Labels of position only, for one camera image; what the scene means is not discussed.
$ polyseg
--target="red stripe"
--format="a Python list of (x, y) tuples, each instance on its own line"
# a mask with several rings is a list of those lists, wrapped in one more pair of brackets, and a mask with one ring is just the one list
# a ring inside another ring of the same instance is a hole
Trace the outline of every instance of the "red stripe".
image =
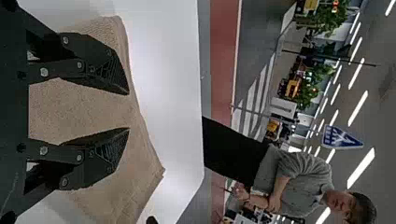
[[(236, 49), (239, 0), (211, 0), (210, 73), (212, 76), (212, 119), (231, 125), (233, 69)], [(212, 175), (212, 223), (219, 223), (224, 211), (225, 178)]]

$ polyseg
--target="gray t-shirt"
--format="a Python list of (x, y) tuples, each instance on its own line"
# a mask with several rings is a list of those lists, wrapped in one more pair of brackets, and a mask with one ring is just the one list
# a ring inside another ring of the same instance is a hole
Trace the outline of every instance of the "gray t-shirt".
[(334, 189), (332, 168), (326, 161), (308, 153), (289, 153), (270, 145), (253, 188), (271, 194), (277, 176), (291, 177), (282, 193), (280, 215), (306, 217), (322, 205), (319, 196)]

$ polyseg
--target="yellow object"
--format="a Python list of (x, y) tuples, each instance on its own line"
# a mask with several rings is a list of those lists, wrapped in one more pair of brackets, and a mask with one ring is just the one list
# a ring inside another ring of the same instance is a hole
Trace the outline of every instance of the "yellow object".
[(316, 10), (319, 4), (319, 0), (306, 0), (304, 9), (305, 10)]
[(290, 92), (293, 88), (293, 95), (291, 96), (291, 98), (294, 98), (297, 95), (298, 89), (300, 87), (301, 84), (301, 79), (297, 78), (297, 80), (290, 80), (288, 87), (286, 88), (286, 96), (290, 97)]
[(270, 122), (267, 125), (267, 131), (269, 131), (271, 133), (275, 133), (279, 124), (280, 124), (280, 122), (278, 122), (278, 121), (270, 120)]

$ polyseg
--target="beige cushion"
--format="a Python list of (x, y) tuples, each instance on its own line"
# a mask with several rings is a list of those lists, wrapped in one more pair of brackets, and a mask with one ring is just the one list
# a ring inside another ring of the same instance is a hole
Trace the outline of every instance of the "beige cushion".
[(60, 144), (129, 127), (129, 140), (116, 173), (91, 188), (64, 193), (97, 223), (136, 223), (162, 180), (164, 169), (139, 111), (122, 20), (99, 18), (64, 30), (91, 35), (113, 48), (119, 54), (131, 93), (117, 95), (59, 78), (35, 84), (29, 91), (29, 136)]

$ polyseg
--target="potted plant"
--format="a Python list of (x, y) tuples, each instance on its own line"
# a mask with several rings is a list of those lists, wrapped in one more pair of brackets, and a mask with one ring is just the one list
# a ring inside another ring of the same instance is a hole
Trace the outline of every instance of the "potted plant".
[(294, 20), (297, 22), (297, 26), (312, 29), (314, 35), (325, 33), (329, 37), (347, 20), (348, 5), (349, 0), (339, 0), (336, 12), (333, 11), (332, 5), (319, 5), (315, 14), (308, 15), (306, 18), (296, 17)]

